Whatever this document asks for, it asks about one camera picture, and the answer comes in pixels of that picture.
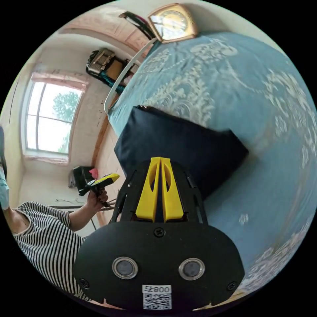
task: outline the curtain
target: curtain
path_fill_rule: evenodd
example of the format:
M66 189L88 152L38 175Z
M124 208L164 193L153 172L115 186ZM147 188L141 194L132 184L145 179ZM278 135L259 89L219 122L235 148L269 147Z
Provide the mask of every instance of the curtain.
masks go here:
M31 80L33 82L78 89L82 92L86 91L89 84L89 77L87 75L75 72L65 72L59 69L36 71L32 74Z

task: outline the bag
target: bag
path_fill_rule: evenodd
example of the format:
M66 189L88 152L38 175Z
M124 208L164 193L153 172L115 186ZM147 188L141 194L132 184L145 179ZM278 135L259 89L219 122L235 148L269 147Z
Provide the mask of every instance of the bag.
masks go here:
M125 67L125 62L116 58L115 53L108 49L93 51L86 64L86 73L102 81L110 88ZM120 95L125 86L120 84L116 92Z
M68 175L68 187L77 187L78 191L83 189L87 183L94 180L89 172L93 168L93 166L78 166L72 169Z
M249 151L231 130L213 131L153 107L133 107L114 148L127 175L151 157L188 169L203 199L243 163Z

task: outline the screw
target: screw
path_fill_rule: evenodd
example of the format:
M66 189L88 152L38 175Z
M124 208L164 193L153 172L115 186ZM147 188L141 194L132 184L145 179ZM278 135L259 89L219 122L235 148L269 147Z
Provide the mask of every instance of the screw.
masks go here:
M163 236L165 235L165 231L164 231L163 228L156 228L156 229L154 230L154 235L155 235L155 237L157 237L157 238L161 238L161 237L163 237Z
M81 278L79 282L83 288L86 288L86 289L89 288L89 283L85 279Z
M236 282L229 283L227 286L227 291L229 291L229 292L233 291L236 288L236 286L237 286Z

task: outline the floor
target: floor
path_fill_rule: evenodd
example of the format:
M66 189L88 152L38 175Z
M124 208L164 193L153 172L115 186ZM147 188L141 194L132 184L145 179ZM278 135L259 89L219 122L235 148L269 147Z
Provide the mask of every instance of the floor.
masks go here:
M108 124L95 164L95 167L98 169L99 178L111 173L120 175L120 178L114 184L106 187L109 200L117 197L119 189L125 181L124 173L120 167L115 152L113 151L117 139L118 137L115 135L111 125ZM104 222L108 223L112 216L112 210L104 211L102 216Z

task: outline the clock face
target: clock face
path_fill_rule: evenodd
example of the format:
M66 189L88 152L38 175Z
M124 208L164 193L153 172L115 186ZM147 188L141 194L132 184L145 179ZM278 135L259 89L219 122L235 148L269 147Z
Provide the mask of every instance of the clock face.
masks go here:
M164 11L150 19L163 40L181 38L188 28L186 17L175 10Z

